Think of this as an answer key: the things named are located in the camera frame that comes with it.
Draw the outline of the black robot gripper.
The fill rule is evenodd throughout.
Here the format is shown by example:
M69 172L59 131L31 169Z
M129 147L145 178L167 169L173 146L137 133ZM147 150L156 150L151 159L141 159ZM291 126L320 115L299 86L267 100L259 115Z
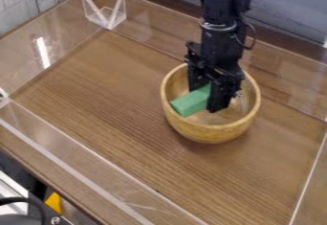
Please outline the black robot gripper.
M236 40L243 28L239 21L213 24L205 20L200 21L199 27L200 42L187 42L188 84L193 91L213 79L207 110L215 113L228 108L245 78L239 66L244 48Z

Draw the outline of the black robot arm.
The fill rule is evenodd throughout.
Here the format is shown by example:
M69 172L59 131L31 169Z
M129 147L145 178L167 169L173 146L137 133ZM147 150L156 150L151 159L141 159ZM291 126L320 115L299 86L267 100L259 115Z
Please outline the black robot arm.
M209 84L205 109L215 113L228 108L245 79L239 60L255 46L247 44L248 31L255 33L255 27L244 18L252 0L200 0L200 4L200 42L185 44L188 85L192 92Z

